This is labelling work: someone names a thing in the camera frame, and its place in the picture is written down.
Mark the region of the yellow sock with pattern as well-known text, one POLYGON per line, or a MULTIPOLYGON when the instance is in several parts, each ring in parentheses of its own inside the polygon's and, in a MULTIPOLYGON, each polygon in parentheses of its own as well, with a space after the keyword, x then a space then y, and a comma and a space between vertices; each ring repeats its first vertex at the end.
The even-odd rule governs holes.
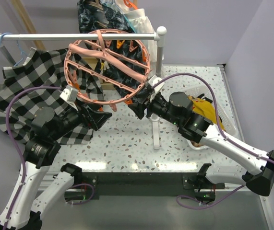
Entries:
POLYGON ((193 112, 202 115, 211 120, 214 124, 217 124, 215 109, 210 102, 201 98, 192 97, 191 95, 188 95, 188 98, 193 102, 193 112))

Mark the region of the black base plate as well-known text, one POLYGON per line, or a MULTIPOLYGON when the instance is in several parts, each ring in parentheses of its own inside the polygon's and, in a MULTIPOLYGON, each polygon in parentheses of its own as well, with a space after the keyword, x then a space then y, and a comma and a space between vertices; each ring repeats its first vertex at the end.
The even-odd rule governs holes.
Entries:
POLYGON ((78 195, 66 192, 66 198, 99 199, 101 196, 178 196, 186 195, 202 201, 214 201, 215 190, 225 184, 214 185, 197 172, 72 172, 73 185, 83 189, 78 195))

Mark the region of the orange plastic hanger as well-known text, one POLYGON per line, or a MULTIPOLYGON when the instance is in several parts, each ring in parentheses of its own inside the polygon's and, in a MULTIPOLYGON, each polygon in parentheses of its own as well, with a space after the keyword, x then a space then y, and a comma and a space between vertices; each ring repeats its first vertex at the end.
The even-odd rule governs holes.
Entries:
POLYGON ((138 1, 137 0, 124 0, 124 4, 128 7, 128 8, 132 8, 134 10, 137 10, 137 4, 138 1))

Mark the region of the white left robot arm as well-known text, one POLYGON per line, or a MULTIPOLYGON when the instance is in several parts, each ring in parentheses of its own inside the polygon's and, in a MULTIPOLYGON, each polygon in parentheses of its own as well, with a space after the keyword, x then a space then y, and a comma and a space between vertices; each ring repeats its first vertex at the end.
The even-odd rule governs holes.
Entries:
POLYGON ((78 125, 99 130, 112 117, 110 112, 94 111, 88 106, 70 108, 57 115, 51 107, 42 107, 31 123, 31 138, 22 156, 22 168, 8 204, 0 214, 0 230, 38 230, 46 212, 69 188, 83 182, 82 169, 74 164, 62 166, 47 189, 37 196, 61 146, 59 138, 78 125))

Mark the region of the white garment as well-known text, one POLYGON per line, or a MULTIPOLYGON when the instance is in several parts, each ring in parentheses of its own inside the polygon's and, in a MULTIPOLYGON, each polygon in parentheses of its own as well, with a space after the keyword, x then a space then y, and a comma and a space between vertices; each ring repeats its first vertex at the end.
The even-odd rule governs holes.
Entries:
MULTIPOLYGON (((138 34, 153 34, 155 32, 143 8, 138 8, 137 10, 129 9, 128 18, 131 20, 138 34)), ((151 70, 153 70, 157 62, 157 42, 155 40, 143 40, 142 43, 147 48, 151 62, 151 70)))

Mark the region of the wooden frame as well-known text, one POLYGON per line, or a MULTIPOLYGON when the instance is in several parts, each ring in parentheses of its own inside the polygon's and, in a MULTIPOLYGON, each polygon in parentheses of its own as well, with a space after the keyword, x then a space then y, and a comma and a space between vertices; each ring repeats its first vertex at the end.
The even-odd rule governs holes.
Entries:
POLYGON ((11 4, 22 20, 26 30, 30 34, 36 34, 35 26, 21 0, 11 0, 11 4))

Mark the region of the black white checkered shirt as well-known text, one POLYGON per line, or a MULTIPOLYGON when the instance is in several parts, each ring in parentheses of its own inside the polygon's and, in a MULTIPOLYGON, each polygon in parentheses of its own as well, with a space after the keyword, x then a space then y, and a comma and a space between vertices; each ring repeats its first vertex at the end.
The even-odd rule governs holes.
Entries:
MULTIPOLYGON (((3 67, 4 83, 0 84, 0 130, 8 134, 6 128, 6 110, 11 100, 24 89, 39 86, 65 87, 64 59, 67 49, 44 51, 31 48, 25 62, 16 67, 3 67)), ((104 99, 98 79, 81 75, 81 91, 95 99, 104 99)), ((60 98, 60 91, 35 90, 20 97, 10 111, 9 128, 18 142, 25 144, 30 139, 31 122, 35 112, 49 106, 56 114, 68 110, 70 106, 60 98)), ((63 145, 86 144, 93 137, 93 130, 77 126, 57 142, 63 145)))

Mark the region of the pink round clip hanger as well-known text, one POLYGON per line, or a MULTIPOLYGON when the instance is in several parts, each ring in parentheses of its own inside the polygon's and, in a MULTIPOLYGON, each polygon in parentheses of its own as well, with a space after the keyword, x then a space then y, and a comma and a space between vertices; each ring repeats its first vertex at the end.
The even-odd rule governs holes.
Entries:
POLYGON ((148 80, 150 54, 143 42, 131 34, 117 29, 99 29, 89 33, 89 39, 69 44, 64 59, 67 84, 77 91, 86 103, 108 105, 113 111, 117 104, 131 104, 148 80), (94 77, 118 90, 118 99, 95 99, 81 91, 81 75, 94 77))

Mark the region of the dark blue patterned garment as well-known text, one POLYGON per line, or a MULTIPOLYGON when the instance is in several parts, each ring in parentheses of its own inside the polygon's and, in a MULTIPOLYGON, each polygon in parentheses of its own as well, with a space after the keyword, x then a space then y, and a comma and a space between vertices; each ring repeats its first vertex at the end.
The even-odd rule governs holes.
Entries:
MULTIPOLYGON (((77 2, 77 6, 80 33, 90 33, 98 29, 111 29, 108 26, 109 21, 105 16, 101 1, 80 0, 77 2)), ((146 63, 143 60, 142 48, 134 40, 113 40, 109 46, 105 45, 105 47, 142 64, 146 63)), ((140 85, 138 81, 111 64, 103 71, 103 75, 133 89, 140 85)))

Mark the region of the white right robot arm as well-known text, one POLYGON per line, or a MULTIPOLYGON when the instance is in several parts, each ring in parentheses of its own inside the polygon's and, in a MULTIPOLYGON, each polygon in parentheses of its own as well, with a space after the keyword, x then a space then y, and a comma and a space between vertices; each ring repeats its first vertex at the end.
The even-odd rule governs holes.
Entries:
POLYGON ((258 195, 269 196, 274 185, 274 150, 266 152, 240 141, 193 112, 192 106, 192 100, 184 92, 172 93, 169 100, 158 93, 154 98, 143 97, 128 105, 139 119, 155 114, 174 124, 185 139, 213 148, 237 163, 237 166, 204 164, 197 173, 200 187, 238 184, 258 195))

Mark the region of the teal garment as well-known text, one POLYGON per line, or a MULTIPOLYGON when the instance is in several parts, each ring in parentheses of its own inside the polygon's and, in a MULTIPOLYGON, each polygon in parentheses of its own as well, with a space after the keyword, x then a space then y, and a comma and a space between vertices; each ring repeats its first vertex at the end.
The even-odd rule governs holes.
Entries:
POLYGON ((102 0, 105 16, 109 21, 109 28, 119 29, 128 33, 137 33, 131 20, 128 18, 129 7, 123 0, 102 0))

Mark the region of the white plastic basket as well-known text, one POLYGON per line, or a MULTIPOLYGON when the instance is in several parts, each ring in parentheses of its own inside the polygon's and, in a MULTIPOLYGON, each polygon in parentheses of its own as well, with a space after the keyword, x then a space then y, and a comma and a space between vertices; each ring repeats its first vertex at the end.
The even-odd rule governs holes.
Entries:
MULTIPOLYGON (((186 87, 186 88, 183 88, 182 91, 184 93, 186 93, 187 95, 191 95, 195 98, 197 98, 197 96, 199 96, 200 94, 204 93, 206 97, 213 100, 209 89, 205 85, 186 87)), ((216 101, 217 101, 218 115, 222 120, 224 130, 228 134, 236 137, 238 135, 238 129, 235 126, 235 122, 231 119, 231 117, 228 115, 228 113, 226 113, 225 109, 218 103, 218 97, 217 96, 216 96, 216 101)), ((189 147, 192 148, 193 150, 204 150, 204 149, 209 148, 208 146, 196 147, 189 140, 187 142, 188 142, 189 147)))

